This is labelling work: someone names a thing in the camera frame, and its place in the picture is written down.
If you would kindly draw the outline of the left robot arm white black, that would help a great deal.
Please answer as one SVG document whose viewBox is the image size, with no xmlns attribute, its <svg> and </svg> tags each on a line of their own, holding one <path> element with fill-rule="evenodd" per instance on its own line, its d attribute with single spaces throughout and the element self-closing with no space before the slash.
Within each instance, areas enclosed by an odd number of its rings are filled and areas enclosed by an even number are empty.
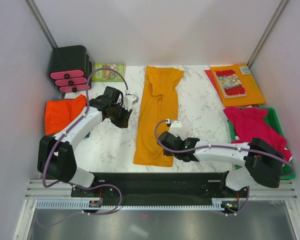
<svg viewBox="0 0 300 240">
<path fill-rule="evenodd" d="M 37 170 L 42 176 L 59 182 L 75 184 L 89 197 L 96 196 L 100 185 L 95 175 L 77 166 L 75 149 L 93 128 L 105 119 L 120 129 L 129 126 L 132 107 L 137 95 L 107 86 L 104 93 L 92 98 L 83 111 L 67 127 L 52 136 L 44 136 L 39 142 Z"/>
</svg>

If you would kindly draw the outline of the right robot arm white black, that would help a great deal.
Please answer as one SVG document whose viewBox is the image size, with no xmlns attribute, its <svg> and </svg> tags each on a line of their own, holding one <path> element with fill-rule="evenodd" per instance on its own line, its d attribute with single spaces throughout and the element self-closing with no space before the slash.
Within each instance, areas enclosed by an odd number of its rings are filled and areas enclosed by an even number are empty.
<svg viewBox="0 0 300 240">
<path fill-rule="evenodd" d="M 280 185 L 283 163 L 280 152 L 260 138 L 243 143 L 209 143 L 199 138 L 185 140 L 165 131 L 158 137 L 165 156 L 184 162 L 221 162 L 240 166 L 224 173 L 219 191 L 225 197 L 250 185 L 276 189 Z"/>
</svg>

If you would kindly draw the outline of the yellow t shirt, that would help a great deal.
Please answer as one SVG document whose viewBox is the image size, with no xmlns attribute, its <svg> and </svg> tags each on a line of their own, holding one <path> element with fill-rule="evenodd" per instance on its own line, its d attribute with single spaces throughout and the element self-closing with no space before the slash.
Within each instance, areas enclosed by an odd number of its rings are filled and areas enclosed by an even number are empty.
<svg viewBox="0 0 300 240">
<path fill-rule="evenodd" d="M 156 167 L 173 166 L 174 158 L 165 156 L 164 149 L 157 143 L 155 128 L 162 120 L 178 118 L 179 103 L 176 87 L 183 75 L 184 71 L 172 67 L 146 67 L 134 164 Z"/>
</svg>

